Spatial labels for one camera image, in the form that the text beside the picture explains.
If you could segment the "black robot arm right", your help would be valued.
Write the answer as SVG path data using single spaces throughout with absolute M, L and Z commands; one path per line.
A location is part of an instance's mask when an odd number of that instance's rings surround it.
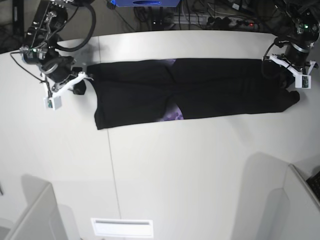
M 75 47 L 59 45 L 59 32 L 72 20 L 67 9 L 86 8 L 91 13 L 91 27 L 86 38 Z M 24 42 L 16 54 L 20 54 L 24 63 L 36 65 L 44 84 L 48 98 L 56 97 L 64 90 L 75 95 L 84 95 L 88 77 L 81 67 L 75 67 L 72 56 L 62 56 L 61 51 L 73 53 L 84 47 L 93 36 L 97 17 L 91 0 L 42 0 L 39 3 Z

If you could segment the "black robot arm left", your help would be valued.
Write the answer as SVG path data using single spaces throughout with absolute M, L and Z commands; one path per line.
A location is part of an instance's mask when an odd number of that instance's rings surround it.
M 307 60 L 314 44 L 320 39 L 320 2 L 318 0 L 275 0 L 275 7 L 291 20 L 289 29 L 278 35 L 266 50 L 261 73 L 267 79 L 275 79 L 282 72 L 267 75 L 265 63 L 272 62 L 289 71 L 294 77 L 295 87 L 310 89 L 311 72 L 319 65 Z

